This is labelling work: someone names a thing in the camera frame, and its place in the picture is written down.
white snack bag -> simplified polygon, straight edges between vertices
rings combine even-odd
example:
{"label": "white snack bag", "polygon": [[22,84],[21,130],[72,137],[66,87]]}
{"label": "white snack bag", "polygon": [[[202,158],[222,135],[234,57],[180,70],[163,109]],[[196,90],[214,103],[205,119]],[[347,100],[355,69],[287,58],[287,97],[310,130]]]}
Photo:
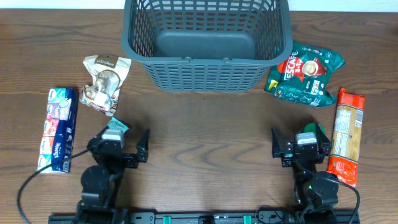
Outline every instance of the white snack bag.
{"label": "white snack bag", "polygon": [[85,85],[80,93],[80,102],[113,116],[118,106],[120,89],[126,79],[131,59],[113,55],[86,57],[83,64],[93,77],[93,85]]}

white wall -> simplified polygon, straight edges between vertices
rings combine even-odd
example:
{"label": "white wall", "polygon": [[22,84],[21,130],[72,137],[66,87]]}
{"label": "white wall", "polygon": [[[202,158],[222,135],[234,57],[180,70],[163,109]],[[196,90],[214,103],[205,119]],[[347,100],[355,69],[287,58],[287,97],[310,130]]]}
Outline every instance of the white wall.
{"label": "white wall", "polygon": [[[0,8],[122,9],[124,0],[0,0]],[[398,12],[398,0],[289,0],[291,11]]]}

table surface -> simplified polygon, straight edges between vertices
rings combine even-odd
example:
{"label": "table surface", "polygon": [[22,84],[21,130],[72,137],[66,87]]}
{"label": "table surface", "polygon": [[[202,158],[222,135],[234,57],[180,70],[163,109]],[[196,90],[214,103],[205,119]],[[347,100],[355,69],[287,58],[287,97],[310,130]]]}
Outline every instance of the table surface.
{"label": "table surface", "polygon": [[[0,222],[21,223],[16,195],[35,171],[50,88],[91,83],[82,64],[89,55],[125,57],[119,10],[0,11]],[[397,14],[292,12],[294,40],[333,49],[346,65],[328,90],[366,95],[358,186],[362,223],[398,222]],[[328,108],[277,100],[263,88],[247,93],[166,93],[133,62],[115,117],[131,123],[126,151],[150,127],[149,160],[125,173],[118,205],[159,212],[255,210],[293,203],[292,170],[271,156],[271,127],[294,133],[312,121],[331,137],[336,105]],[[79,105],[74,154],[109,120]],[[328,159],[318,166],[325,170]],[[72,161],[70,174],[40,175],[22,205],[34,223],[54,212],[72,213],[81,173],[94,160]],[[353,208],[341,188],[339,208]]]}

basket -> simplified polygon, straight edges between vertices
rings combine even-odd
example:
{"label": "basket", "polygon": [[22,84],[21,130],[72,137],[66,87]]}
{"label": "basket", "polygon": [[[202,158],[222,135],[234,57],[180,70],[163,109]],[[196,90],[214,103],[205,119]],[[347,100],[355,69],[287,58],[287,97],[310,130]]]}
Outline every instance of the basket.
{"label": "basket", "polygon": [[246,91],[292,51],[287,0],[126,0],[121,44],[166,91]]}

basket rim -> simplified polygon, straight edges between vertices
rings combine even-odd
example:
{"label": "basket rim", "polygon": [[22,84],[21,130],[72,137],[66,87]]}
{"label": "basket rim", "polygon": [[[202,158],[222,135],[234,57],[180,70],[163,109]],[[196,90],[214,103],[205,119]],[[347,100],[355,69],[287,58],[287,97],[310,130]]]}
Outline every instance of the basket rim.
{"label": "basket rim", "polygon": [[229,60],[225,59],[190,59],[190,58],[180,58],[180,57],[145,57],[137,54],[130,46],[128,37],[131,27],[131,8],[133,3],[137,0],[126,0],[124,4],[124,15],[123,15],[123,30],[121,36],[121,45],[124,53],[131,57],[135,61],[145,64],[165,64],[165,63],[175,63],[175,64],[191,64],[191,65],[247,65],[247,66],[273,66],[284,62],[293,50],[293,38],[292,38],[292,28],[290,21],[290,11],[289,4],[287,0],[276,0],[281,1],[282,7],[282,23],[283,23],[283,38],[285,40],[285,49],[280,53],[279,56],[270,60],[256,60],[256,59],[238,59],[232,58]]}

